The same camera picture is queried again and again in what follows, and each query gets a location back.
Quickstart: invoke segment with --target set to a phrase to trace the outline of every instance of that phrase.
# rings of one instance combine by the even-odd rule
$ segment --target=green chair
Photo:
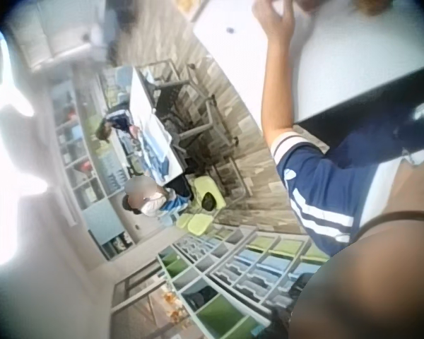
[[[233,204],[241,201],[245,196],[247,196],[247,193],[248,193],[247,187],[245,186],[243,178],[239,173],[239,170],[237,168],[237,165],[235,164],[234,159],[230,157],[229,161],[233,171],[235,172],[237,176],[237,181],[240,183],[240,186],[242,187],[242,193],[240,194],[240,196],[238,196],[234,200],[229,201],[229,203],[226,203],[226,200],[223,197],[222,193],[220,192],[220,189],[218,188],[217,183],[215,183],[215,181],[210,176],[205,175],[205,176],[194,179],[192,186],[193,186],[193,190],[195,191],[194,194],[196,196],[194,205],[196,205],[197,213],[188,220],[187,220],[187,217],[185,217],[182,220],[182,222],[179,224],[179,227],[181,227],[181,225],[187,222],[187,229],[189,232],[191,232],[192,234],[195,234],[196,236],[203,235],[204,233],[207,232],[207,230],[210,229],[213,219],[217,216],[217,214],[219,214],[219,212],[222,209],[224,209],[225,207],[232,206]],[[214,170],[217,173],[217,170],[214,166],[212,166],[212,170]],[[207,212],[202,213],[204,210],[201,207],[201,203],[204,199],[204,196],[207,193],[211,194],[216,201],[216,206],[214,208],[214,211],[208,214]]]
[[[189,221],[194,217],[193,214],[190,213],[183,213],[180,215],[179,219],[177,219],[176,221],[176,226],[178,226],[178,228],[185,228],[188,224]]]
[[[216,200],[217,210],[221,210],[222,208],[226,207],[225,198],[223,198],[223,195],[220,192],[220,189],[218,189],[217,184],[214,182],[214,180],[211,177],[205,175],[205,176],[196,178],[193,181],[193,185],[196,192],[196,202],[200,206],[204,196],[207,193],[210,193]]]
[[[190,233],[200,236],[206,233],[207,229],[212,225],[213,215],[209,214],[195,214],[192,219],[190,219],[187,229]]]

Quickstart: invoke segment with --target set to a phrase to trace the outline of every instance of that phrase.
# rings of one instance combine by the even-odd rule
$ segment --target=white table
[[[159,142],[159,147],[166,151],[166,157],[170,161],[168,175],[164,180],[157,180],[157,184],[164,186],[184,172],[181,160],[171,148],[170,137],[163,125],[153,113],[151,100],[148,97],[141,78],[136,69],[133,70],[132,86],[130,92],[130,112],[134,123],[143,133],[149,131]]]
[[[267,42],[252,15],[252,3],[209,0],[194,33],[261,127]],[[294,61],[296,121],[424,68],[424,13],[413,0],[396,0],[393,8],[375,17],[357,12],[351,0],[330,0],[312,23],[295,10],[291,49],[300,55]],[[299,42],[306,42],[302,50]]]

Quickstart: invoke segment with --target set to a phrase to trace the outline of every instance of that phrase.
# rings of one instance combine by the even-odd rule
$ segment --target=tiled floor
[[[192,32],[172,0],[134,0],[138,21],[119,41],[119,63],[141,66],[163,59],[172,59],[177,69],[186,76],[185,65],[195,64],[197,80],[210,94],[215,94],[220,115],[226,129],[239,138],[239,145],[231,150],[251,196],[224,210],[218,222],[229,225],[258,225],[263,230],[301,232],[287,202],[285,189],[276,173],[269,149],[244,103],[225,77],[217,63]],[[197,117],[197,103],[191,91],[180,95],[193,119]],[[222,154],[229,149],[212,133],[202,136],[210,155],[218,163],[226,189],[232,191],[235,180],[223,162]]]

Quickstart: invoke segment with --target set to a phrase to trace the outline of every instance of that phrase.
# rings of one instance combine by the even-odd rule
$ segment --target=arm
[[[291,67],[289,46],[294,31],[292,0],[284,0],[284,13],[279,16],[273,0],[256,0],[253,12],[267,34],[266,76],[262,98],[262,132],[269,145],[293,126]]]

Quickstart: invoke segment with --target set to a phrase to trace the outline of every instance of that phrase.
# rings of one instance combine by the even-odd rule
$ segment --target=yellow chair
[[[193,217],[194,215],[190,213],[181,214],[176,221],[176,226],[178,226],[178,228],[185,228]]]
[[[203,177],[196,178],[193,181],[193,185],[196,192],[196,202],[200,206],[204,196],[207,193],[210,193],[216,200],[217,210],[221,210],[222,208],[226,207],[225,198],[223,198],[223,195],[220,192],[220,189],[218,189],[217,184],[214,182],[214,180],[211,177],[205,175]]]
[[[213,215],[208,214],[195,214],[192,219],[190,219],[187,229],[190,233],[200,236],[206,233],[209,226],[212,225],[213,222]]]

